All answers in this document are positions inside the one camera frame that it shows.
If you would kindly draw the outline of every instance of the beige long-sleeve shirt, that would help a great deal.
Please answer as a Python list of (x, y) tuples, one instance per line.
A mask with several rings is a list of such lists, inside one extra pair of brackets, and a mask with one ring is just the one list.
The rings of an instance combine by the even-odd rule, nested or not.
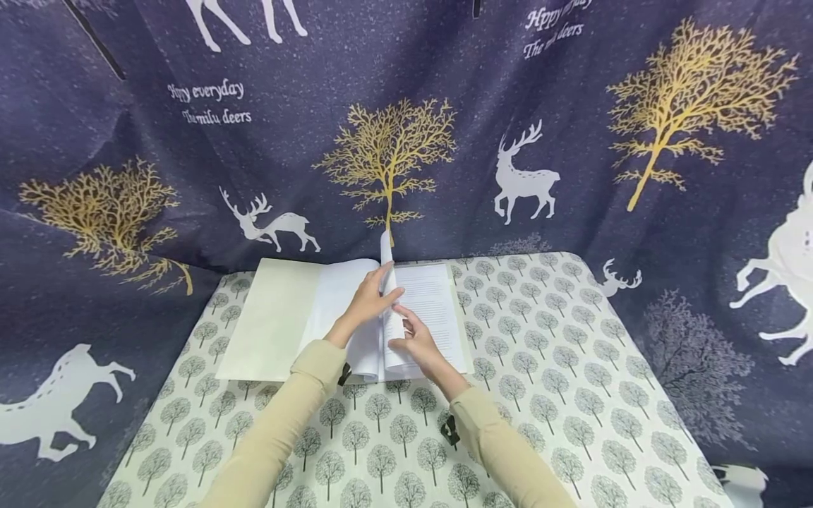
[[(336, 391), (346, 352), (313, 341), (220, 470), (200, 508), (264, 508), (311, 416)], [(470, 388), (450, 404), (461, 440), (519, 508), (575, 506), (541, 457)]]

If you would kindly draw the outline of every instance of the gray tree silhouette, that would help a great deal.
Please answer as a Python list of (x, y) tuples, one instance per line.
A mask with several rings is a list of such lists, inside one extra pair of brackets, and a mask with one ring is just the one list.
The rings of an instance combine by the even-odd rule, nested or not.
[(163, 408), (161, 411), (161, 423), (167, 425), (167, 436), (169, 436), (169, 433), (172, 431), (172, 425), (189, 416), (189, 409), (191, 407), (192, 405), (189, 403), (189, 399), (178, 397)]
[(494, 273), (494, 265), (488, 261), (478, 261), (474, 266), (474, 271), (485, 277), (487, 280), (491, 280), (490, 275)]
[(500, 378), (500, 395), (508, 400), (513, 400), (516, 405), (516, 410), (520, 413), (519, 400), (525, 397), (525, 385), (520, 381), (520, 378), (506, 374)]
[(430, 413), (437, 407), (437, 399), (434, 394), (424, 387), (415, 389), (410, 397), (410, 406), (415, 413), (424, 414), (424, 426), (428, 427), (429, 423), (426, 420), (426, 412)]
[(418, 436), (415, 421), (406, 415), (398, 415), (389, 425), (389, 438), (400, 443), (404, 449), (404, 458), (407, 458), (407, 443), (411, 443)]
[(389, 399), (380, 394), (374, 393), (367, 399), (367, 404), (364, 406), (364, 414), (369, 419), (374, 419), (378, 426), (378, 433), (381, 434), (381, 419), (389, 416), (389, 412), (393, 407), (389, 404)]
[(186, 378), (184, 388), (189, 386), (189, 380), (195, 376), (199, 376), (201, 372), (206, 370), (206, 362), (199, 356), (190, 356), (178, 367), (178, 375)]
[(618, 392), (621, 394), (621, 400), (632, 407), (639, 408), (646, 419), (650, 419), (645, 409), (645, 406), (650, 403), (650, 396), (646, 394), (643, 388), (630, 381), (621, 381), (618, 385)]
[(464, 501), (468, 508), (468, 500), (477, 497), (480, 493), (480, 481), (477, 475), (465, 464), (454, 464), (449, 474), (449, 493), (458, 501)]
[(297, 444), (293, 447), (293, 454), (302, 458), (302, 472), (307, 469), (307, 458), (310, 455), (316, 455), (319, 448), (322, 447), (322, 436), (313, 427), (305, 427), (305, 432), (297, 440)]
[(563, 369), (570, 369), (573, 377), (578, 377), (573, 369), (573, 367), (579, 365), (579, 355), (576, 354), (576, 351), (565, 345), (557, 345), (554, 347), (554, 362)]
[(477, 297), (480, 296), (478, 291), (483, 289), (483, 286), (484, 284), (480, 277), (468, 276), (465, 279), (463, 279), (463, 287), (468, 289), (469, 291), (474, 291), (474, 294)]
[(581, 460), (570, 450), (557, 448), (550, 457), (550, 465), (553, 467), (554, 474), (561, 481), (572, 485), (573, 490), (576, 491), (576, 496), (581, 499), (579, 487), (576, 486), (576, 482), (585, 476), (585, 467), (581, 464)]
[(559, 325), (559, 320), (556, 319), (556, 316), (552, 315), (550, 312), (540, 310), (537, 312), (536, 321), (539, 328), (546, 329), (548, 332), (550, 332), (551, 336), (556, 337), (554, 328), (558, 327)]
[(659, 467), (647, 467), (644, 472), (646, 489), (650, 491), (652, 497), (670, 505), (672, 508), (683, 499), (683, 489), (666, 471)]
[(326, 451), (316, 463), (316, 481), (319, 485), (325, 485), (330, 501), (330, 485), (341, 480), (345, 475), (345, 461), (341, 460), (339, 454), (334, 451)]
[(553, 401), (544, 395), (534, 395), (531, 397), (531, 415), (540, 422), (544, 421), (548, 424), (551, 436), (556, 435), (550, 422), (559, 417), (559, 408), (556, 407)]
[(341, 434), (341, 445), (347, 451), (353, 450), (353, 465), (359, 464), (359, 450), (367, 446), (370, 442), (370, 432), (367, 425), (359, 421), (350, 422), (345, 431)]
[(686, 464), (686, 448), (677, 442), (677, 439), (664, 432), (654, 431), (652, 432), (652, 449), (659, 459), (671, 466), (677, 466), (683, 477), (689, 479), (686, 471), (683, 471), (683, 464)]
[(189, 448), (189, 445), (196, 445), (204, 434), (206, 434), (206, 422), (203, 421), (203, 418), (192, 418), (186, 422), (186, 425), (180, 428), (175, 438), (175, 444), (184, 447), (184, 452), (180, 455), (180, 460), (186, 458), (186, 450)]
[(638, 451), (643, 453), (643, 448), (638, 444), (638, 438), (644, 432), (641, 422), (627, 410), (615, 408), (610, 414), (610, 421), (615, 433), (625, 439), (633, 440)]
[(528, 380), (531, 381), (533, 384), (533, 378), (531, 377), (532, 372), (536, 372), (539, 368), (539, 364), (537, 360), (531, 356), (529, 353), (525, 351), (519, 351), (514, 353), (514, 359), (512, 361), (514, 364), (514, 370), (517, 372), (523, 372), (525, 375), (528, 376)]
[(489, 302), (496, 303), (500, 310), (502, 310), (502, 302), (506, 301), (507, 298), (508, 295), (506, 295), (506, 292), (500, 288), (491, 286), (485, 290), (485, 299)]
[(375, 445), (367, 456), (367, 472), (378, 477), (380, 493), (384, 493), (384, 477), (395, 471), (395, 454), (384, 445)]
[(146, 456), (144, 462), (138, 467), (138, 479), (145, 482), (144, 492), (141, 496), (144, 497), (147, 491), (150, 490), (150, 482), (160, 478), (172, 465), (172, 453), (166, 448), (157, 448), (153, 453)]
[(394, 495), (400, 508), (418, 508), (426, 499), (426, 488), (415, 473), (404, 471), (395, 482)]
[(562, 399), (562, 404), (567, 405), (564, 401), (563, 393), (567, 392), (570, 388), (570, 383), (565, 378), (564, 374), (556, 369), (547, 368), (542, 372), (542, 386), (551, 393), (556, 393)]
[(485, 358), (474, 358), (474, 374), (472, 375), (474, 379), (483, 381), (486, 389), (491, 391), (489, 380), (494, 379), (497, 371), (494, 369), (494, 365)]
[(432, 472), (432, 482), (437, 487), (437, 476), (435, 471), (446, 464), (446, 449), (437, 439), (431, 437), (424, 438), (418, 445), (418, 465), (424, 471)]
[(505, 366), (505, 363), (502, 362), (502, 356), (508, 354), (508, 344), (503, 339), (498, 336), (490, 336), (485, 342), (485, 352), (490, 356), (499, 358), (500, 365)]
[(590, 462), (593, 461), (587, 446), (593, 444), (596, 435), (589, 423), (578, 416), (568, 416), (564, 419), (564, 436), (570, 441), (571, 445), (581, 446), (587, 454), (587, 459)]
[(363, 480), (353, 478), (341, 491), (341, 508), (370, 508), (372, 495)]
[(626, 446), (618, 441), (609, 440), (604, 441), (604, 445), (602, 445), (602, 458), (604, 459), (607, 469), (619, 475), (626, 476), (629, 486), (635, 490), (635, 484), (633, 484), (633, 479), (630, 477), (630, 475), (635, 472), (637, 465), (633, 452), (629, 451)]
[(585, 378), (592, 386), (604, 389), (604, 393), (609, 398), (612, 398), (610, 391), (607, 389), (612, 383), (612, 376), (606, 368), (597, 363), (588, 363), (585, 365)]
[[(397, 383), (397, 381), (390, 381), (387, 383), (387, 391), (391, 391), (389, 388), (390, 383)], [(363, 397), (364, 394), (367, 393), (367, 385), (366, 384), (345, 384), (344, 387), (341, 389), (341, 394), (344, 395), (348, 400), (353, 399), (353, 411), (356, 408), (356, 400), (359, 397)]]
[(231, 413), (236, 404), (237, 397), (228, 390), (215, 397), (209, 405), (209, 416), (216, 419), (215, 428), (220, 425), (220, 417)]
[(333, 439), (333, 427), (345, 419), (345, 405), (337, 398), (329, 398), (319, 411), (319, 423), (330, 427), (330, 439)]
[(626, 508), (627, 494), (613, 480), (596, 475), (590, 482), (590, 493), (596, 501), (596, 508)]
[(232, 449), (237, 446), (237, 440), (243, 437), (254, 424), (254, 417), (248, 411), (240, 411), (228, 421), (226, 437), (232, 439)]
[(471, 321), (466, 321), (463, 325), (466, 328), (466, 338), (472, 342), (474, 345), (474, 349), (477, 349), (477, 341), (483, 336), (483, 328), (480, 328), (480, 325), (477, 323), (472, 323)]
[(601, 419), (598, 417), (604, 412), (604, 401), (602, 401), (601, 397), (587, 388), (578, 388), (576, 389), (576, 407), (585, 415), (593, 416), (598, 422), (599, 427), (604, 427)]
[(133, 458), (133, 454), (150, 448), (154, 442), (155, 427), (149, 423), (144, 423), (141, 428), (138, 429), (138, 432), (136, 432), (133, 442), (130, 443), (130, 450), (127, 454), (127, 462), (124, 463), (124, 467), (130, 465), (130, 459)]

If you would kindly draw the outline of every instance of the gray tree print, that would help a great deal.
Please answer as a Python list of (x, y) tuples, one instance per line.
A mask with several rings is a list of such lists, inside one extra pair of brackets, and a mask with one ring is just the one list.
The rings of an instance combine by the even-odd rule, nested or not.
[(693, 313), (677, 291), (665, 291), (650, 303), (644, 318), (649, 336), (637, 342), (638, 348), (694, 438), (707, 445), (731, 440), (749, 447), (733, 407), (745, 388), (735, 379), (751, 372), (750, 356), (736, 352), (711, 318)]
[(359, 421), (350, 422), (341, 434), (341, 445), (347, 451), (353, 451), (353, 465), (359, 464), (359, 450), (367, 446), (370, 442), (370, 432), (367, 425)]
[(378, 478), (380, 493), (384, 493), (384, 477), (395, 471), (395, 454), (384, 445), (375, 445), (367, 456), (367, 472)]
[(683, 464), (686, 464), (686, 448), (677, 442), (677, 439), (664, 432), (652, 432), (652, 449), (659, 459), (670, 466), (677, 466), (683, 477), (689, 479), (686, 471), (683, 471)]
[(364, 406), (364, 414), (369, 419), (376, 421), (379, 434), (381, 434), (381, 419), (389, 416), (391, 410), (393, 410), (393, 407), (389, 404), (389, 399), (380, 393), (371, 395)]
[(316, 463), (316, 481), (327, 488), (328, 501), (330, 501), (330, 485), (341, 480), (344, 475), (345, 462), (341, 460), (339, 454), (334, 451), (324, 452)]
[(630, 475), (635, 472), (637, 465), (633, 452), (629, 451), (626, 446), (618, 441), (604, 441), (604, 445), (602, 446), (602, 458), (604, 459), (607, 469), (616, 474), (624, 475), (629, 482), (629, 486), (632, 487), (633, 490), (636, 490), (633, 479), (630, 477)]
[(598, 417), (604, 412), (604, 401), (601, 397), (591, 392), (587, 388), (576, 389), (576, 407), (585, 415), (593, 416), (598, 422), (599, 427), (602, 425), (601, 419)]
[(613, 480), (596, 475), (590, 482), (590, 493), (596, 501), (596, 508), (626, 508), (627, 494)]
[(206, 434), (206, 422), (203, 421), (203, 418), (192, 418), (186, 422), (186, 425), (180, 428), (175, 438), (175, 444), (184, 447), (184, 451), (180, 455), (180, 460), (186, 458), (186, 450), (189, 448), (189, 445), (196, 445), (204, 434)]
[(232, 449), (237, 446), (237, 440), (243, 437), (254, 424), (254, 417), (248, 411), (240, 411), (228, 421), (226, 437), (232, 440)]
[(554, 474), (561, 481), (572, 485), (576, 496), (581, 499), (579, 487), (576, 485), (576, 482), (585, 476), (585, 467), (581, 464), (581, 460), (570, 450), (557, 448), (550, 457), (550, 465), (553, 467)]
[(302, 472), (307, 469), (307, 458), (316, 455), (321, 447), (322, 436), (319, 435), (319, 431), (313, 427), (306, 427), (293, 447), (293, 454), (302, 458)]
[(345, 419), (345, 405), (336, 398), (329, 398), (319, 410), (319, 423), (330, 427), (330, 439), (333, 439), (333, 427)]
[(548, 424), (550, 435), (555, 436), (553, 425), (550, 422), (559, 417), (559, 408), (544, 395), (534, 395), (531, 397), (531, 415), (540, 422)]
[(426, 499), (424, 482), (415, 473), (405, 471), (395, 482), (394, 496), (399, 508), (418, 508)]
[(683, 499), (683, 490), (680, 485), (666, 471), (659, 467), (647, 467), (644, 472), (646, 489), (652, 497), (675, 508), (676, 503)]
[(341, 508), (370, 508), (372, 495), (363, 480), (353, 478), (341, 491)]
[(423, 413), (424, 426), (428, 427), (429, 422), (426, 420), (426, 412), (430, 413), (437, 407), (437, 399), (435, 395), (424, 387), (415, 389), (410, 397), (410, 406), (415, 413)]
[(436, 471), (446, 464), (446, 449), (437, 439), (424, 438), (418, 445), (418, 465), (424, 471), (432, 472), (432, 482), (437, 487)]
[(550, 312), (545, 312), (543, 310), (537, 312), (537, 326), (550, 332), (551, 336), (556, 337), (554, 328), (558, 327), (558, 325), (559, 320), (556, 319), (556, 316), (552, 315)]
[(624, 402), (632, 407), (637, 407), (644, 413), (646, 419), (650, 419), (650, 416), (646, 413), (646, 406), (650, 403), (650, 396), (646, 394), (643, 388), (630, 381), (621, 381), (618, 385), (618, 392)]
[(562, 404), (567, 405), (564, 401), (563, 393), (567, 392), (570, 388), (570, 383), (565, 378), (564, 374), (556, 369), (545, 369), (542, 371), (542, 386), (551, 393), (556, 393), (562, 399)]
[(641, 426), (641, 422), (639, 422), (632, 413), (616, 407), (610, 414), (610, 421), (616, 434), (624, 439), (633, 440), (638, 451), (643, 453), (644, 450), (641, 448), (641, 445), (638, 444), (638, 438), (643, 434), (644, 428)]
[(458, 501), (466, 503), (480, 493), (480, 481), (477, 475), (465, 464), (455, 464), (449, 474), (449, 493)]
[(406, 415), (398, 415), (389, 425), (389, 438), (399, 443), (404, 449), (404, 458), (407, 458), (407, 443), (411, 443), (418, 436), (415, 421)]

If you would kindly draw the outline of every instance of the black clip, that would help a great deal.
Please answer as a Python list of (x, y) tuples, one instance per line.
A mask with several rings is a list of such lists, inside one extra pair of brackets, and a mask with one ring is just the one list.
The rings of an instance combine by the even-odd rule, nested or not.
[(353, 371), (350, 369), (350, 364), (345, 363), (345, 366), (341, 369), (341, 376), (339, 376), (339, 386), (344, 386), (347, 378), (350, 377)]
[(441, 425), (441, 435), (443, 435), (452, 446), (457, 445), (458, 441), (460, 441), (460, 435), (457, 433), (457, 425), (454, 423), (454, 416), (449, 415), (449, 418), (446, 419), (446, 423)]

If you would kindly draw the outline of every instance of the fabric backdrop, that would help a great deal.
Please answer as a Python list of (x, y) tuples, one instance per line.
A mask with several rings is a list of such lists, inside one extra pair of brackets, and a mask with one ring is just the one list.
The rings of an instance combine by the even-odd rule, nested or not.
[(400, 260), (579, 254), (710, 462), (813, 503), (811, 20), (0, 0), (0, 504), (95, 503), (220, 275), (385, 224)]

